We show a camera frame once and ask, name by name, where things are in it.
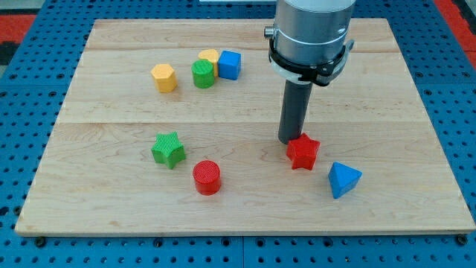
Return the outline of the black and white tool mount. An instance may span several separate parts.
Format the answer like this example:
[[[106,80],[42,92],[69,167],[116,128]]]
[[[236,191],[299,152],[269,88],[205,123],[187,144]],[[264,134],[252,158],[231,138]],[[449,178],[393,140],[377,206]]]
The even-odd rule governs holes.
[[[351,39],[345,43],[337,56],[320,65],[301,65],[286,60],[274,48],[274,39],[268,41],[268,61],[275,72],[286,80],[296,84],[314,83],[317,86],[328,86],[343,71],[350,52],[354,46]]]

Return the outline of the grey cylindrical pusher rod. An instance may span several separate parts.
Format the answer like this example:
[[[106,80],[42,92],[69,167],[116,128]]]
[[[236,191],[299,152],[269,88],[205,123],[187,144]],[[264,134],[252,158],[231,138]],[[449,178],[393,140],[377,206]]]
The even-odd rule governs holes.
[[[312,84],[285,83],[278,139],[283,144],[301,136]]]

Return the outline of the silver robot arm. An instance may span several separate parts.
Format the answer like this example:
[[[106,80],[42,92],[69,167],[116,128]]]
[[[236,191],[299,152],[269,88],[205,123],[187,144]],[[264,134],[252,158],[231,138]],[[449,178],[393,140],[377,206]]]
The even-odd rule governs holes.
[[[271,67],[285,78],[278,139],[302,133],[314,85],[328,86],[343,71],[354,41],[346,40],[355,0],[278,0],[268,40]]]

